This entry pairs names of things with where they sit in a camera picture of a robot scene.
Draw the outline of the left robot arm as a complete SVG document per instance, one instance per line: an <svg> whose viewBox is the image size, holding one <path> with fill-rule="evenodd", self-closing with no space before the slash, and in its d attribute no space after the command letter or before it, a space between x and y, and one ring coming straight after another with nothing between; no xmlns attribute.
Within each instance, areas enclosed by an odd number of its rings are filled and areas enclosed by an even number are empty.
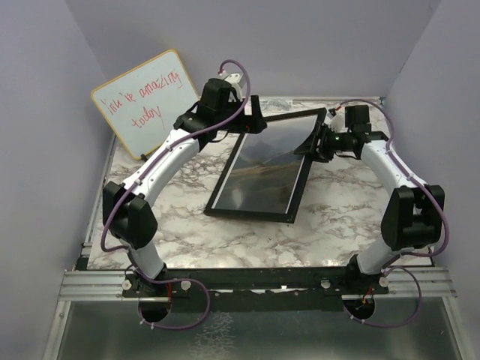
<svg viewBox="0 0 480 360"><path fill-rule="evenodd" d="M160 148L122 183L109 181L103 188L104 231L126 249L142 273L139 286L150 296L161 294L166 285L161 274L166 264L153 242L158 229L153 205L172 177L218 132L259 134L266 129L258 96L242 94L248 85L240 73L209 79L199 101L175 120Z"/></svg>

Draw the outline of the aluminium rail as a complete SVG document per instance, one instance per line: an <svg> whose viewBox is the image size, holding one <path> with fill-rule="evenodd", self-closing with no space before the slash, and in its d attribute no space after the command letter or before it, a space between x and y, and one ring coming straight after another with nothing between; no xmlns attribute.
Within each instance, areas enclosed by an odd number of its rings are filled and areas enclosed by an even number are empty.
<svg viewBox="0 0 480 360"><path fill-rule="evenodd" d="M413 267L412 275L396 269L387 277L388 286L373 287L376 299L456 297L457 291L447 268ZM66 271L61 282L60 302L126 301L122 294L123 271Z"/></svg>

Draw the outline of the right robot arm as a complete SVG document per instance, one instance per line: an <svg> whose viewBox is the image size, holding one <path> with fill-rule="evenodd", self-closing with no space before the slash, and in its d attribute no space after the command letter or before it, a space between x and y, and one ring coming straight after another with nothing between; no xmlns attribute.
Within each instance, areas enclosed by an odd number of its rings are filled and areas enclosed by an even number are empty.
<svg viewBox="0 0 480 360"><path fill-rule="evenodd" d="M320 163L349 152L373 171L389 195L379 238L349 261L344 283L350 292L362 293L371 275L403 255L422 257L422 248L446 237L444 190L412 173L397 156L392 136L372 129L367 105L320 109L312 132L294 152Z"/></svg>

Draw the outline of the white remote label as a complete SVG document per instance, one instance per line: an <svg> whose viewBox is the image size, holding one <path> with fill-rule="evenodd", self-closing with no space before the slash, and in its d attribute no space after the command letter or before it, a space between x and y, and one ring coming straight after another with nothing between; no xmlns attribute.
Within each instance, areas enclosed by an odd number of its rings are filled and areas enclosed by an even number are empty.
<svg viewBox="0 0 480 360"><path fill-rule="evenodd" d="M260 100L260 107L266 113L289 113L293 108L292 99L267 98Z"/></svg>

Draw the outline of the whiteboard with red writing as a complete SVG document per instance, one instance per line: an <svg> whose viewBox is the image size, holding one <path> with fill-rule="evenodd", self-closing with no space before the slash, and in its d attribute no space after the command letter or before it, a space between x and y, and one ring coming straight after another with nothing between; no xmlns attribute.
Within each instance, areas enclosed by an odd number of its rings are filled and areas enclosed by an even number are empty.
<svg viewBox="0 0 480 360"><path fill-rule="evenodd" d="M136 160L158 148L178 116L198 98L197 90L173 49L91 92L93 103Z"/></svg>

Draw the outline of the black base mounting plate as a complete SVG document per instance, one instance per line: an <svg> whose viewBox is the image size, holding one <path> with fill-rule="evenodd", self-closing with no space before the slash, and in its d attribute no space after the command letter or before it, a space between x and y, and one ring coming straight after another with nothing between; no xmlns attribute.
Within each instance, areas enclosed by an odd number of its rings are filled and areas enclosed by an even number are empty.
<svg viewBox="0 0 480 360"><path fill-rule="evenodd" d="M126 299L180 312L342 311L344 299L367 291L388 293L380 275L363 275L351 266L291 268L180 268L160 274L158 283L127 274Z"/></svg>

